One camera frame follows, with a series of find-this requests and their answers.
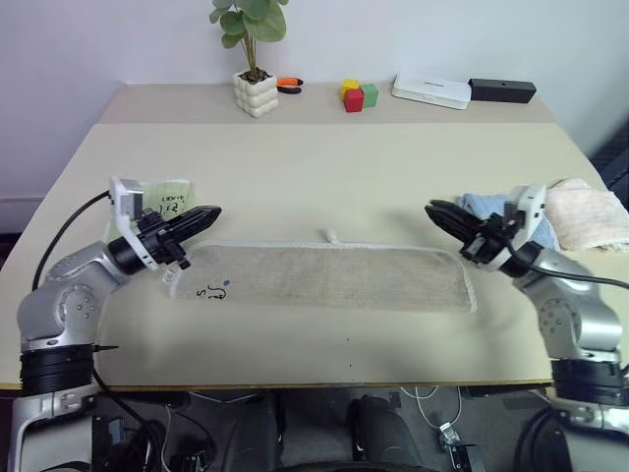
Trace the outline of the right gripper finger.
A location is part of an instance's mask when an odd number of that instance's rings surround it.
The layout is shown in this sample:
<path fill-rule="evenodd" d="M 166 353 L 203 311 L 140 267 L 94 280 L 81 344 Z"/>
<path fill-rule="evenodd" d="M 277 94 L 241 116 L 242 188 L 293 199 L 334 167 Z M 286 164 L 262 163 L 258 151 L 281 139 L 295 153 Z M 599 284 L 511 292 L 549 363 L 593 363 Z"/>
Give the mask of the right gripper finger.
<path fill-rule="evenodd" d="M 429 219 L 443 230 L 477 230 L 483 221 L 454 203 L 429 201 Z"/>
<path fill-rule="evenodd" d="M 475 237 L 475 217 L 458 206 L 425 206 L 429 219 L 462 243 Z"/>

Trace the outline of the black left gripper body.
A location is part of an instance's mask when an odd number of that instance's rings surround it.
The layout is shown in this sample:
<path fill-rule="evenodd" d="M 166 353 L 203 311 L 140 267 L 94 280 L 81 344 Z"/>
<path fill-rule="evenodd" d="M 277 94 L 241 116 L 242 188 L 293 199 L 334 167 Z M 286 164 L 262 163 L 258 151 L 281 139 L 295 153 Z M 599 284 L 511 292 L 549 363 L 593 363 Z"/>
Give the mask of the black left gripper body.
<path fill-rule="evenodd" d="M 143 210 L 137 221 L 139 238 L 152 259 L 160 265 L 176 263 L 180 269 L 191 266 L 181 243 L 191 237 L 191 219 L 183 214 L 165 220 L 152 208 Z"/>

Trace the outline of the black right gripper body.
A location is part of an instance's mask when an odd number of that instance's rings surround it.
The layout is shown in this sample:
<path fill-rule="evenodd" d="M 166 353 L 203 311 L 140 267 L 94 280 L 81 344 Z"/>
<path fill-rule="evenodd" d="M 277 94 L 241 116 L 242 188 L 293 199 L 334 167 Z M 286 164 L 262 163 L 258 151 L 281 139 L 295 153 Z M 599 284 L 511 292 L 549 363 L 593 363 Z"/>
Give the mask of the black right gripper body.
<path fill-rule="evenodd" d="M 521 229 L 522 224 L 516 219 L 492 213 L 472 241 L 464 244 L 460 254 L 478 268 L 501 268 L 510 258 L 507 244 Z"/>

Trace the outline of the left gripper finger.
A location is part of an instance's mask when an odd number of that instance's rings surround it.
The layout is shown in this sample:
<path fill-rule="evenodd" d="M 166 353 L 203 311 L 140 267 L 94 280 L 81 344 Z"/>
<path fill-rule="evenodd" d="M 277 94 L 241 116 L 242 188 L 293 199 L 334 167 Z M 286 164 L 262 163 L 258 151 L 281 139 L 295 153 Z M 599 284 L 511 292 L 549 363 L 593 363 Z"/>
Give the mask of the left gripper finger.
<path fill-rule="evenodd" d="M 173 238 L 183 243 L 209 228 L 219 212 L 186 212 L 173 219 Z"/>
<path fill-rule="evenodd" d="M 170 219 L 173 230 L 205 230 L 220 216 L 220 206 L 195 206 Z"/>

